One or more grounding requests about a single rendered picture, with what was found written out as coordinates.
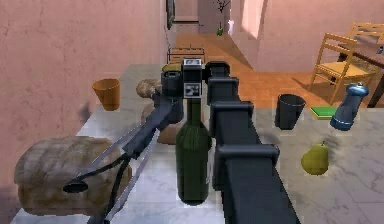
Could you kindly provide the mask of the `black cup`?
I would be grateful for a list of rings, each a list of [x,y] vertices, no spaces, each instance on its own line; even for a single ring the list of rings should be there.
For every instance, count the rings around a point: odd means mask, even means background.
[[[306,105],[306,101],[294,94],[280,94],[277,100],[275,126],[281,130],[292,130]]]

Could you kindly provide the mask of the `orange cup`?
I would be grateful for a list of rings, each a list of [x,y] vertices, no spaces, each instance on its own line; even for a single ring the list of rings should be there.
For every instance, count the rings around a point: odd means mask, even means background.
[[[120,81],[107,78],[96,81],[92,88],[106,111],[115,111],[120,107]]]

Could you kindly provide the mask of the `brown sesame seed bun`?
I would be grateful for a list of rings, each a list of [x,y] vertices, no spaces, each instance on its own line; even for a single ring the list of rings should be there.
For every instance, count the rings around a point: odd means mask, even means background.
[[[154,110],[154,104],[147,104],[142,113],[141,113],[141,123],[146,121],[146,118],[151,114]],[[176,124],[170,124],[165,129],[160,132],[160,135],[157,139],[158,143],[174,145],[176,142],[176,135],[182,126],[182,122],[178,122]]]

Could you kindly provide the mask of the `brown bread loaf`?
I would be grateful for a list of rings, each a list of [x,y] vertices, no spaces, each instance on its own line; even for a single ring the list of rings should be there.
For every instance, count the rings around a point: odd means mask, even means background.
[[[63,187],[110,145],[106,138],[89,136],[35,143],[21,156],[14,171],[22,208],[32,215],[100,214],[109,202],[117,168],[87,178],[84,192],[66,193]]]

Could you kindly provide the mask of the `dark brown table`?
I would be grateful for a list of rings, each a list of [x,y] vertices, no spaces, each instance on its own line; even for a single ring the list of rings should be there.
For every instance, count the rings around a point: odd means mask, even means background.
[[[384,45],[382,54],[377,53],[380,47],[380,44],[375,43],[357,44],[353,53],[354,56],[380,68],[379,81],[374,88],[373,95],[369,103],[367,104],[368,108],[375,108],[381,97],[384,95]]]

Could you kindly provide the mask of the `blue-grey pepper mill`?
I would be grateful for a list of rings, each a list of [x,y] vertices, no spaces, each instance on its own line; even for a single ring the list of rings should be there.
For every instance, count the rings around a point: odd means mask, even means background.
[[[350,84],[346,87],[346,95],[330,120],[330,125],[340,131],[349,131],[362,100],[369,94],[363,83]]]

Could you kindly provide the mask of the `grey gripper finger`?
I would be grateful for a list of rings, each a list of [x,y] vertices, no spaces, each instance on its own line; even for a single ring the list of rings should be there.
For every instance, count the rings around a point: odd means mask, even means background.
[[[87,221],[87,224],[110,224],[110,221],[113,219],[115,214],[123,208],[130,192],[135,186],[141,172],[144,170],[144,167],[149,160],[153,145],[156,143],[159,134],[160,132],[157,129],[151,131],[147,136],[134,131],[127,133],[125,136],[116,141],[114,145],[122,145],[123,147],[127,146],[128,151],[122,154],[114,162],[88,173],[88,176],[91,174],[100,174],[119,165],[107,206],[100,215],[92,216]],[[138,166],[136,167],[134,174],[130,177],[127,186],[123,189],[121,194],[118,194],[123,175],[129,168],[131,160],[136,160]]]
[[[80,193],[86,191],[88,189],[88,184],[84,182],[84,179],[96,176],[101,174],[107,170],[110,170],[120,163],[124,164],[129,161],[123,154],[121,154],[118,158],[116,158],[113,162],[100,167],[100,163],[110,155],[115,149],[118,147],[123,147],[126,145],[130,138],[133,136],[134,130],[127,132],[124,136],[118,139],[116,142],[111,144],[107,149],[105,149],[99,156],[97,156],[86,168],[84,168],[75,178],[71,181],[67,182],[63,191],[67,193]]]

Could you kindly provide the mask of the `dark green wine bottle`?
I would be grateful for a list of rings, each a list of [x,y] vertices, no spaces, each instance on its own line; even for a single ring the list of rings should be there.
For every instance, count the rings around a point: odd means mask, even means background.
[[[191,206],[208,197],[208,157],[212,139],[201,119],[201,100],[187,100],[187,120],[176,135],[177,189]]]

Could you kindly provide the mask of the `green book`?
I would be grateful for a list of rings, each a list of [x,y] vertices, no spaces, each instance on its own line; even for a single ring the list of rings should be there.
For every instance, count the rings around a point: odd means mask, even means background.
[[[318,120],[330,120],[336,113],[337,108],[332,106],[311,107],[310,111]]]

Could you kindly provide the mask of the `yellow-green pear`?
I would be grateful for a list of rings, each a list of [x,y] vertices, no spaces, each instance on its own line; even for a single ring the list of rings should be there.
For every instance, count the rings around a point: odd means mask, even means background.
[[[301,158],[301,166],[310,175],[323,175],[328,171],[329,152],[325,142],[315,144]]]

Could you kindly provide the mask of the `light wooden chair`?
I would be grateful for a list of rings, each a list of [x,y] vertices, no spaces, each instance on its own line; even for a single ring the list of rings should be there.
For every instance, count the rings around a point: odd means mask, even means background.
[[[356,84],[358,82],[369,85],[380,68],[369,62],[363,62],[362,64],[353,63],[353,54],[355,53],[356,46],[356,40],[326,33],[322,40],[308,90],[312,89],[317,77],[333,84],[334,91],[329,99],[329,104],[332,105],[341,86],[347,83]],[[322,56],[325,50],[344,54],[346,59],[341,62],[323,62]]]
[[[384,39],[384,24],[354,22],[347,34],[347,37],[353,39],[357,36],[369,36],[376,39],[376,44],[380,44]]]

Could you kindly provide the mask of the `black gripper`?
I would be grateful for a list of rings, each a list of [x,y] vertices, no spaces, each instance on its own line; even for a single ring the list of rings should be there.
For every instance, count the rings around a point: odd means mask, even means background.
[[[138,158],[148,146],[157,130],[180,122],[183,112],[183,77],[180,71],[167,71],[161,75],[161,92],[152,95],[155,109],[133,138],[123,147],[124,158]]]

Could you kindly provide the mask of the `grey-brown round bread roll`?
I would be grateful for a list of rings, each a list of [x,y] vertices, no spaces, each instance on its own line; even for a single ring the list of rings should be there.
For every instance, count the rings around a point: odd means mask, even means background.
[[[158,79],[144,79],[136,86],[136,93],[141,98],[151,98],[160,91],[161,82]]]

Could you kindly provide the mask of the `bare twig house plant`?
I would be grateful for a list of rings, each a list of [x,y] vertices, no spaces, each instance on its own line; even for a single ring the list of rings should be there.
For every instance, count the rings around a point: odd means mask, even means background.
[[[218,3],[218,10],[220,13],[223,12],[224,8],[231,2],[231,0],[216,0]]]

